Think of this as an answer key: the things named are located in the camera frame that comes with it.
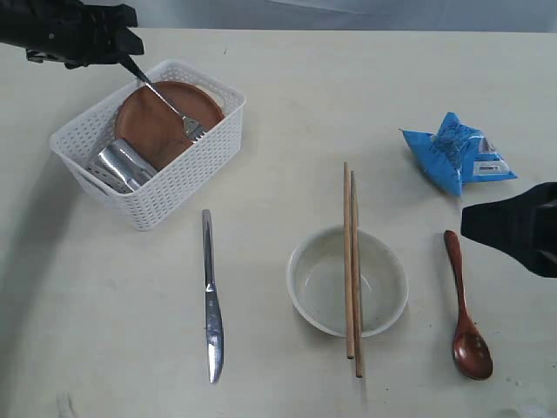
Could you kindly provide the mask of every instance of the white bowl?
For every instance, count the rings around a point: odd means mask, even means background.
[[[388,329],[408,302],[408,281],[393,251],[358,231],[362,336]],[[286,287],[298,312],[330,335],[346,336],[343,226],[304,239],[286,269]]]

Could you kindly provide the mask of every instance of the silver fork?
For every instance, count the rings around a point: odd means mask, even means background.
[[[139,69],[138,65],[131,59],[130,56],[121,58],[120,64],[123,65],[126,70],[131,72],[131,74],[143,81],[147,85],[147,87],[149,87],[149,89],[151,89],[151,91],[157,95],[158,98],[160,98],[168,107],[172,109],[174,113],[176,113],[182,119],[182,123],[184,124],[185,136],[191,142],[198,142],[201,137],[203,137],[207,133],[207,130],[201,125],[201,123],[199,123],[198,120],[185,115],[168,98],[166,98],[163,93],[161,93],[160,90],[155,87],[150,79]]]

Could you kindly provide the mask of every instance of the butter knife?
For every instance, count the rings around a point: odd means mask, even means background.
[[[205,334],[207,337],[207,359],[209,382],[217,383],[225,360],[225,335],[218,306],[215,269],[212,254],[212,224],[209,209],[202,211],[203,253],[205,258]]]

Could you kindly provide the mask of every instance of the metal cup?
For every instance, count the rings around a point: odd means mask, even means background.
[[[123,138],[108,144],[87,170],[120,193],[135,192],[157,174]]]

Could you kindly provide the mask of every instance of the brown plate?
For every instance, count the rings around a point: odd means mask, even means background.
[[[194,85],[177,81],[155,83],[183,113],[210,130],[225,116],[218,104]],[[122,104],[114,128],[157,170],[162,170],[193,143],[185,136],[182,120],[155,93],[144,86]]]

